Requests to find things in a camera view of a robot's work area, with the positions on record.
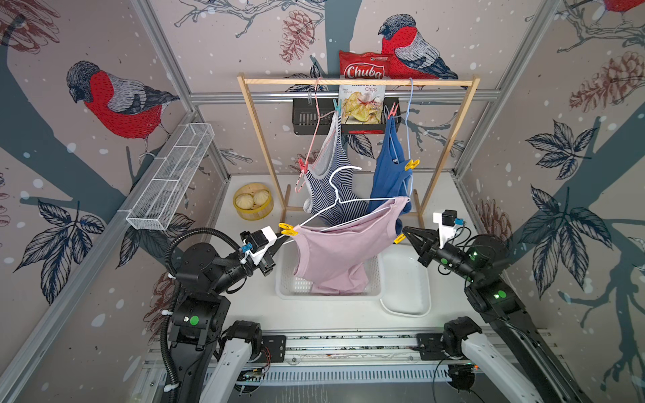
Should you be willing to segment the yellow steamer with buns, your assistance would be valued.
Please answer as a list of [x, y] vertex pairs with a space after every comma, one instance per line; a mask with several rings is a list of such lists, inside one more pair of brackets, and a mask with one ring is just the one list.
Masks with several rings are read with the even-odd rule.
[[270, 189], [262, 183], [242, 186], [233, 195], [233, 206], [238, 215], [247, 221], [257, 221], [267, 217], [274, 208]]

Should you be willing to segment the black wall basket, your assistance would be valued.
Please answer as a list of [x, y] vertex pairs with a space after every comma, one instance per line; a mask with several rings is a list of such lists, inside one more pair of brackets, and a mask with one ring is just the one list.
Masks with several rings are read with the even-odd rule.
[[[334, 104], [332, 98], [324, 98], [319, 100], [321, 114], [328, 114], [329, 116], [321, 120], [319, 129], [328, 130], [332, 124], [332, 115], [334, 114]], [[386, 97], [384, 103], [384, 111], [381, 115], [381, 122], [379, 124], [350, 124], [342, 121], [343, 134], [366, 134], [378, 135], [384, 134], [386, 130], [386, 118], [394, 103], [399, 103], [397, 97]], [[296, 135], [313, 135], [316, 126], [316, 108], [315, 101], [307, 99], [294, 98], [292, 104], [292, 127]]]

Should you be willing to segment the white perforated basket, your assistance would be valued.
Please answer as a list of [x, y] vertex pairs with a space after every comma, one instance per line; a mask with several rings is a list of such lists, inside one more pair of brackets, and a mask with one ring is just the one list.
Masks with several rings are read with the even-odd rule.
[[276, 258], [276, 292], [287, 300], [375, 300], [382, 296], [383, 268], [381, 254], [364, 263], [369, 283], [363, 292], [355, 294], [320, 294], [312, 291], [312, 283], [295, 277], [293, 272], [298, 264], [299, 253], [293, 238], [284, 238]]

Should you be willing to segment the yellow clothespin on blue top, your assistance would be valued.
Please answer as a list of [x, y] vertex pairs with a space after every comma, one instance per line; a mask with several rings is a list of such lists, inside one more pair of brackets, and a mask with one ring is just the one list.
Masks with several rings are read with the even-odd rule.
[[405, 171], [414, 170], [420, 164], [420, 160], [410, 160], [405, 166]]

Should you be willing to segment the pink tank top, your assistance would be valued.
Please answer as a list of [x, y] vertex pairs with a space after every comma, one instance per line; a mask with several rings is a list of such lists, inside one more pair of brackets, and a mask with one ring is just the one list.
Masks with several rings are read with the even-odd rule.
[[295, 277], [312, 283], [320, 294], [355, 294], [369, 283], [364, 263], [394, 244], [406, 196], [384, 201], [379, 208], [335, 228], [297, 226], [299, 260]]

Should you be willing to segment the red clothespin on blue top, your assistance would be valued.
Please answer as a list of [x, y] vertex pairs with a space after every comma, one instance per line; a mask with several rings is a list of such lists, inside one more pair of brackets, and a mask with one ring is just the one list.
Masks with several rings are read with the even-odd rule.
[[387, 118], [388, 118], [388, 119], [393, 119], [393, 118], [395, 118], [395, 117], [397, 116], [397, 114], [398, 114], [398, 109], [399, 109], [399, 107], [400, 107], [400, 104], [395, 102], [395, 103], [392, 105], [392, 107], [391, 107], [391, 109], [390, 109], [390, 112], [389, 112], [389, 114], [388, 114], [388, 117], [387, 117]]

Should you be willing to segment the wooden clothes rack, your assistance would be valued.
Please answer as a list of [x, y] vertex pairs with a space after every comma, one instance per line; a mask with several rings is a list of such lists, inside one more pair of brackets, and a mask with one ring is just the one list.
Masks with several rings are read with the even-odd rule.
[[334, 79], [288, 79], [288, 78], [248, 78], [245, 74], [240, 73], [237, 76], [238, 83], [240, 84], [240, 89], [245, 100], [245, 105], [248, 109], [251, 122], [255, 129], [257, 139], [260, 144], [260, 149], [267, 164], [270, 178], [273, 181], [275, 188], [277, 189], [277, 200], [280, 203], [282, 209], [281, 219], [285, 219], [287, 213], [289, 212], [300, 212], [302, 208], [291, 206], [289, 204], [289, 198], [292, 193], [292, 188], [287, 187], [285, 191], [282, 191], [280, 181], [278, 180], [277, 174], [275, 172], [275, 167], [273, 165], [272, 158], [270, 156], [270, 151], [268, 149], [267, 143], [265, 141], [265, 136], [261, 127], [260, 119], [255, 108], [255, 101], [250, 91], [250, 86], [252, 85], [312, 85], [317, 87], [320, 84], [328, 86], [336, 85], [367, 85], [367, 86], [376, 86], [376, 87], [386, 87], [386, 86], [397, 86], [397, 87], [410, 87], [413, 88], [416, 85], [420, 87], [465, 87], [465, 95], [460, 104], [460, 108], [456, 114], [455, 122], [451, 127], [450, 135], [448, 140], [443, 147], [442, 154], [438, 160], [438, 163], [434, 169], [433, 177], [428, 185], [428, 188], [423, 197], [418, 195], [417, 190], [413, 190], [413, 211], [410, 212], [412, 216], [415, 216], [418, 219], [418, 223], [421, 227], [425, 226], [424, 214], [433, 191], [438, 184], [438, 179], [443, 171], [443, 168], [448, 160], [448, 154], [452, 149], [456, 136], [459, 133], [464, 121], [467, 112], [470, 110], [470, 106], [474, 101], [475, 94], [480, 86], [480, 77], [474, 75], [470, 80], [395, 80], [395, 79], [346, 79], [346, 78], [334, 78]]

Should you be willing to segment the red clothespin on striped top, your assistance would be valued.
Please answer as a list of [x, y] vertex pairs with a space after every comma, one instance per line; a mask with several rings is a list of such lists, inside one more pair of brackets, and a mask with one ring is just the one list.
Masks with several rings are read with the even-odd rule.
[[300, 173], [302, 175], [307, 174], [308, 166], [309, 166], [308, 160], [303, 159], [303, 158], [298, 159], [298, 167], [299, 167], [299, 171], [300, 171]]

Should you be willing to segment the white plastic tray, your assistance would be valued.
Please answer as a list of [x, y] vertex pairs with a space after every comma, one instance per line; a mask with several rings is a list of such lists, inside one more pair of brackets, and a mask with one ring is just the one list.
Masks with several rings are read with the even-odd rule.
[[381, 254], [384, 291], [381, 306], [399, 317], [425, 317], [431, 312], [428, 269], [418, 263], [415, 249], [392, 245]]

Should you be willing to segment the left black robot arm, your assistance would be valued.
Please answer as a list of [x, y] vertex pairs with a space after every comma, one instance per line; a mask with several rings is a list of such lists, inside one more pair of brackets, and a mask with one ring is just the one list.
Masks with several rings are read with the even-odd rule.
[[163, 402], [226, 402], [252, 395], [270, 369], [260, 324], [224, 325], [230, 301], [256, 270], [269, 275], [283, 240], [269, 227], [244, 231], [239, 242], [214, 228], [177, 236], [165, 253], [175, 288], [160, 330], [166, 368]]

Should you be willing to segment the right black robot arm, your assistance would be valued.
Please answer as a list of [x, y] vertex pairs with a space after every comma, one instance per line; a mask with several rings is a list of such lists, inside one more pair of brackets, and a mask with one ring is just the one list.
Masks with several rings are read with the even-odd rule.
[[589, 396], [540, 335], [525, 305], [502, 279], [507, 248], [498, 238], [475, 236], [470, 246], [442, 243], [435, 229], [406, 226], [403, 235], [418, 263], [438, 263], [463, 278], [472, 308], [510, 349], [515, 362], [501, 354], [469, 317], [444, 325], [443, 351], [477, 365], [510, 402], [588, 402]]

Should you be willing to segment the striped tank top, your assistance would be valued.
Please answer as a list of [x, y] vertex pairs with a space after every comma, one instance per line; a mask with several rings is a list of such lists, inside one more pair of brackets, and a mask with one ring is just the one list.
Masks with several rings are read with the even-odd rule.
[[353, 188], [353, 170], [337, 169], [350, 166], [349, 157], [342, 145], [339, 116], [334, 112], [329, 133], [306, 177], [309, 199], [305, 210], [327, 226], [335, 226], [360, 218], [367, 213], [366, 201], [354, 201], [358, 196]]

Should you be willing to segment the red chips bag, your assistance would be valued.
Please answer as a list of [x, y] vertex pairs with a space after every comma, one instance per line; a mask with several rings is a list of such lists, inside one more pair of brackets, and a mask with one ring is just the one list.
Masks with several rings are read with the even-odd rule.
[[[356, 54], [339, 52], [341, 77], [349, 80], [387, 79], [390, 66], [388, 55], [373, 52]], [[383, 134], [385, 86], [373, 84], [343, 84], [339, 86], [341, 121], [347, 134]]]

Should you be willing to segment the blue tank top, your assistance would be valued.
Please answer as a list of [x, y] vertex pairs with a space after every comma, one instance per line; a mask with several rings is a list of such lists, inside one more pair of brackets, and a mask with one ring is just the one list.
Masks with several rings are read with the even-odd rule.
[[379, 208], [386, 198], [395, 196], [407, 197], [407, 202], [399, 215], [411, 211], [412, 203], [409, 197], [413, 191], [413, 170], [406, 170], [409, 162], [397, 137], [396, 119], [389, 118], [386, 121], [381, 152], [376, 161], [371, 200], [368, 205], [369, 213]]

